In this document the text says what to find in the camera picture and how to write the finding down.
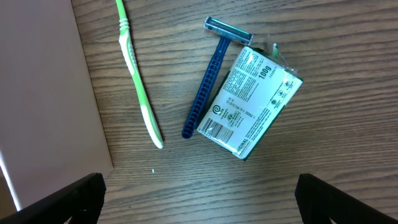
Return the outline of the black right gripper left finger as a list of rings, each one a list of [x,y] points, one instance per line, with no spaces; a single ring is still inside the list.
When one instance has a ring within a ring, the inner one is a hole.
[[[105,193],[103,175],[91,173],[1,219],[1,224],[96,224],[104,205]]]

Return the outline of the green white toothbrush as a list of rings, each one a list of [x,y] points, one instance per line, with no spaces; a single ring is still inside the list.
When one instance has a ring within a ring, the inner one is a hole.
[[[129,20],[127,18],[126,10],[122,0],[116,0],[116,7],[119,14],[119,44],[121,46],[121,51],[124,57],[124,61],[127,68],[131,74],[134,86],[137,92],[137,98],[139,100],[139,105],[142,113],[142,117],[149,133],[152,142],[159,149],[162,149],[164,142],[160,129],[158,127],[155,115],[151,108],[149,99],[146,95],[144,84],[139,73],[139,68],[136,62],[136,57],[134,53],[134,47],[132,44]]]

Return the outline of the green white soap bar pack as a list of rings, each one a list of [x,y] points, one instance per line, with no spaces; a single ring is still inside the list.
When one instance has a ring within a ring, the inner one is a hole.
[[[302,83],[269,57],[244,47],[197,131],[246,160]]]

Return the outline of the blue disposable razor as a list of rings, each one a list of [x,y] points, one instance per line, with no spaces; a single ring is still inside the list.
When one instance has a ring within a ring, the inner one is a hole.
[[[210,97],[213,85],[220,71],[224,55],[230,42],[235,41],[243,45],[251,45],[254,37],[253,34],[221,22],[213,17],[207,17],[205,19],[203,28],[220,35],[220,39],[207,66],[187,120],[182,129],[182,137],[184,139],[190,139],[193,136],[199,118]]]

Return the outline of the pink cardboard box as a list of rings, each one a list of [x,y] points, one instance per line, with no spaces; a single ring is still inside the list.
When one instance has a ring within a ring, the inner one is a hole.
[[[1,1],[1,168],[18,210],[113,168],[70,1]]]

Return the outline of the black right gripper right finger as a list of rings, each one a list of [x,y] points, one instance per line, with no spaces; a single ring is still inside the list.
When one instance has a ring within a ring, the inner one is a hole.
[[[387,223],[397,220],[312,174],[300,174],[295,198],[304,224]]]

